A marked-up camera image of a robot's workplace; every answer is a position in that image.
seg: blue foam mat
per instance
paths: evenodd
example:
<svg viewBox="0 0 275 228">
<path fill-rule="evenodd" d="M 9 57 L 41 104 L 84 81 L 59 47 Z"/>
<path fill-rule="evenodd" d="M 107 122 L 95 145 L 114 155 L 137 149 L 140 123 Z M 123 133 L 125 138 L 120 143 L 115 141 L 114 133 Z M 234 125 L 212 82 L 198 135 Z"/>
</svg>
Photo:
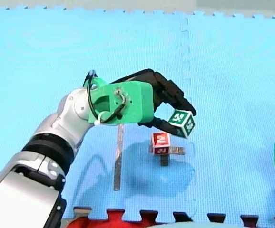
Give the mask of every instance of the blue foam mat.
<svg viewBox="0 0 275 228">
<path fill-rule="evenodd" d="M 188 141 L 172 138 L 186 155 L 160 167 L 147 148 L 155 129 L 126 125 L 119 192 L 117 128 L 91 129 L 67 176 L 65 218 L 86 206 L 93 219 L 112 208 L 129 221 L 157 210 L 157 222 L 174 221 L 175 211 L 195 221 L 224 213 L 226 223 L 258 215 L 259 226 L 275 227 L 275 19 L 0 9 L 0 169 L 93 68 L 107 81 L 161 72 L 192 101 L 197 126 Z M 163 106 L 158 115 L 171 112 Z"/>
</svg>

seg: metal strip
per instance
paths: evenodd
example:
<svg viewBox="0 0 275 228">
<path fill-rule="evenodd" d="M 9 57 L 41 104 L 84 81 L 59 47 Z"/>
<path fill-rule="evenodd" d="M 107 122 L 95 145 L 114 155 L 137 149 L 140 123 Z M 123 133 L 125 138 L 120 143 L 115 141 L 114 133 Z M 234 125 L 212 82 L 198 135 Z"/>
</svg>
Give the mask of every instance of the metal strip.
<svg viewBox="0 0 275 228">
<path fill-rule="evenodd" d="M 115 154 L 115 165 L 114 165 L 114 188 L 113 188 L 114 191 L 120 190 L 123 138 L 124 138 L 124 125 L 120 124 L 118 126 L 117 149 L 116 149 L 116 154 Z"/>
</svg>

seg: black cable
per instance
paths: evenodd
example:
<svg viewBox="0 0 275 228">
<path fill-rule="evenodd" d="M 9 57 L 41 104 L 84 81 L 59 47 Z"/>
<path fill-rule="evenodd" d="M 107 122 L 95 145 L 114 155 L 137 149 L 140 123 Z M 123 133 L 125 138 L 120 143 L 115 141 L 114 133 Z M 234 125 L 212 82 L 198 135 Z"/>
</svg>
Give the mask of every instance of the black cable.
<svg viewBox="0 0 275 228">
<path fill-rule="evenodd" d="M 93 79 L 93 76 L 94 76 L 94 74 L 90 75 L 90 78 L 89 78 L 88 84 L 87 84 L 88 103 L 89 103 L 89 107 L 90 107 L 90 110 L 91 110 L 92 114 L 94 115 L 94 117 L 96 119 L 98 119 L 98 115 L 95 112 L 95 109 L 94 109 L 94 106 L 93 106 L 93 103 L 92 103 L 92 100 L 91 100 L 91 81 Z"/>
</svg>

